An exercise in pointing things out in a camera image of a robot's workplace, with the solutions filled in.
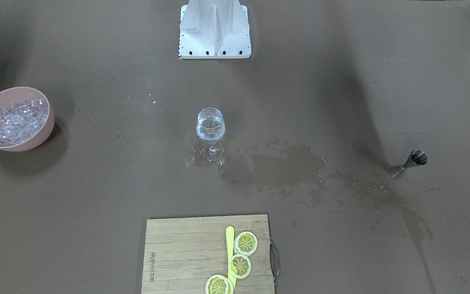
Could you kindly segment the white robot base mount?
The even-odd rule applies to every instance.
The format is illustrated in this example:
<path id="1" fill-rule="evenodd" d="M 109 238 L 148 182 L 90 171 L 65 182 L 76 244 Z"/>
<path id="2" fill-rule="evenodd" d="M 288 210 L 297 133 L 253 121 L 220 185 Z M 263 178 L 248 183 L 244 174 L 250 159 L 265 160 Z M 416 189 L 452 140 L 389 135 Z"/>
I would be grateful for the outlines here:
<path id="1" fill-rule="evenodd" d="M 238 0 L 190 0 L 180 8 L 178 57 L 250 58 L 248 8 Z"/>

